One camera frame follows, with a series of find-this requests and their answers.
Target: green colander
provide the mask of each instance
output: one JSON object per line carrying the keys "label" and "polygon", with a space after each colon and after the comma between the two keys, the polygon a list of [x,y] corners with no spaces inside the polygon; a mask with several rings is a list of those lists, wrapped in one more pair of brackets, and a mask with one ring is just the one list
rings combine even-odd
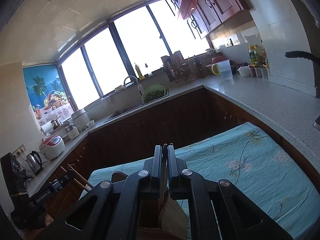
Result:
{"label": "green colander", "polygon": [[165,88],[161,85],[152,85],[150,87],[148,87],[142,95],[142,103],[146,104],[145,100],[146,100],[146,96],[150,93],[150,92],[154,92],[154,91],[163,91],[164,95],[165,95]]}

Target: baseboard trim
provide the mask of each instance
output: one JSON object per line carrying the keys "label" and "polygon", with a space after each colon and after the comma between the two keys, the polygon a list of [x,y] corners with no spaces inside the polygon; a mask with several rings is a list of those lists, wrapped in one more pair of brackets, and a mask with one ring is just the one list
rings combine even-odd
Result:
{"label": "baseboard trim", "polygon": [[269,82],[278,84],[281,86],[289,87],[295,90],[299,90],[313,97],[317,97],[317,95],[319,95],[318,87],[310,86],[310,85],[307,85],[298,81],[294,81],[291,79],[281,78],[276,76],[269,76]]}

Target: faucet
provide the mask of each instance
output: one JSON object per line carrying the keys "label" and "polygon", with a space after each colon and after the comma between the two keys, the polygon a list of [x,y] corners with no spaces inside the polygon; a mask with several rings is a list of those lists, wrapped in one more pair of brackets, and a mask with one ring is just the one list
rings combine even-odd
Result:
{"label": "faucet", "polygon": [[137,82],[138,90],[139,90],[140,94],[142,95],[143,92],[144,92],[144,89],[143,89],[142,85],[139,84],[139,81],[138,81],[138,79],[137,79],[135,76],[128,76],[128,77],[126,77],[126,78],[124,79],[124,82],[123,82],[123,87],[124,87],[124,89],[127,88],[127,87],[126,87],[126,84],[125,84],[125,81],[126,81],[128,78],[131,78],[131,77],[134,78],[135,81]]}

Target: floral tablecloth in poster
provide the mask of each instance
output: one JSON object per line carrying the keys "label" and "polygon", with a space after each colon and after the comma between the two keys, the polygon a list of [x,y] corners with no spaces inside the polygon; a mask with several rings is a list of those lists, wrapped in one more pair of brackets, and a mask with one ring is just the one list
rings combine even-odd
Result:
{"label": "floral tablecloth in poster", "polygon": [[72,109],[70,103],[67,103],[67,104],[60,106],[60,107],[58,107],[48,113],[46,110],[44,110],[44,107],[43,107],[40,109],[40,115],[36,114],[36,116],[37,116],[39,125],[42,126],[45,123],[48,123],[54,119],[57,119],[59,116],[61,116],[60,120],[64,120],[64,119],[68,118],[69,116],[71,116],[71,114],[73,114],[73,109]]}

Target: ceiling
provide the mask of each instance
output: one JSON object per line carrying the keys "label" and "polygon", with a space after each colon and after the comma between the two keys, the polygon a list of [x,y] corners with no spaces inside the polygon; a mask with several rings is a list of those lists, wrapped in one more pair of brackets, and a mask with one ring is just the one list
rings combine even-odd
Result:
{"label": "ceiling", "polygon": [[0,33],[0,65],[57,61],[105,20],[148,0],[24,0]]}

